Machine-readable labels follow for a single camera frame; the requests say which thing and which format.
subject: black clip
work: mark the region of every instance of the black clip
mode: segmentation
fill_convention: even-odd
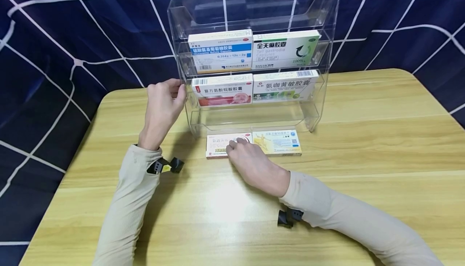
[[[286,208],[286,211],[279,211],[278,213],[278,226],[292,228],[295,222],[301,221],[304,212],[293,208]]]
[[[171,172],[173,172],[173,173],[181,172],[181,169],[184,166],[184,162],[182,162],[181,160],[179,160],[176,157],[173,157],[173,159],[171,159],[170,164],[171,164]]]
[[[184,162],[178,158],[173,158],[171,162],[166,161],[164,158],[160,158],[149,166],[147,172],[150,174],[160,174],[165,171],[171,171],[172,173],[179,173],[184,166]]]

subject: pill box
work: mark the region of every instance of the pill box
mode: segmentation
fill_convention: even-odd
[[[254,35],[252,69],[309,66],[319,37],[317,30]]]
[[[251,69],[250,29],[190,34],[187,41],[199,74]]]
[[[253,143],[269,156],[300,156],[302,149],[296,130],[253,132]]]
[[[248,141],[248,143],[253,143],[252,134],[250,132],[240,134],[208,135],[206,137],[206,158],[227,158],[226,146],[229,145],[230,140],[236,141],[237,138],[242,138]]]
[[[318,77],[316,70],[255,74],[252,102],[309,100]]]
[[[253,75],[224,75],[195,78],[192,91],[201,107],[251,103]]]

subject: beige long sleeve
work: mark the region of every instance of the beige long sleeve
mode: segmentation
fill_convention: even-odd
[[[119,170],[119,182],[103,222],[95,266],[131,266],[145,210],[159,184],[147,168],[161,158],[161,149],[129,147]]]
[[[389,266],[443,265],[425,241],[409,226],[383,211],[330,189],[317,178],[291,172],[280,199],[304,212],[313,227],[333,229],[360,242]]]
[[[105,217],[94,266],[131,266],[144,213],[159,175],[147,168],[161,158],[161,150],[129,147],[119,183]],[[291,172],[286,194],[280,199],[304,212],[311,226],[337,230],[372,251],[389,266],[443,265],[410,227],[358,199],[331,190],[317,178]]]

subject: wood grain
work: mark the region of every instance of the wood grain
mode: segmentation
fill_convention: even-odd
[[[90,265],[129,144],[137,142],[144,89],[102,101],[82,147],[21,265]],[[331,74],[323,118],[301,132],[303,155],[273,158],[400,218],[445,265],[465,260],[465,132],[409,73]],[[330,230],[276,226],[276,199],[246,186],[227,159],[205,159],[181,115],[162,144],[186,162],[162,174],[147,208],[135,265],[375,265]]]

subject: clear acrylic shelf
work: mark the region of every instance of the clear acrylic shelf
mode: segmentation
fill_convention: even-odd
[[[205,137],[270,128],[313,131],[323,112],[338,6],[339,0],[171,0],[168,18],[172,44],[180,79],[188,89],[186,114],[192,133]],[[189,35],[241,29],[251,29],[254,34],[315,29],[321,38],[308,67],[197,74],[187,43]],[[201,107],[190,88],[196,77],[299,69],[319,73],[313,94],[304,101]]]

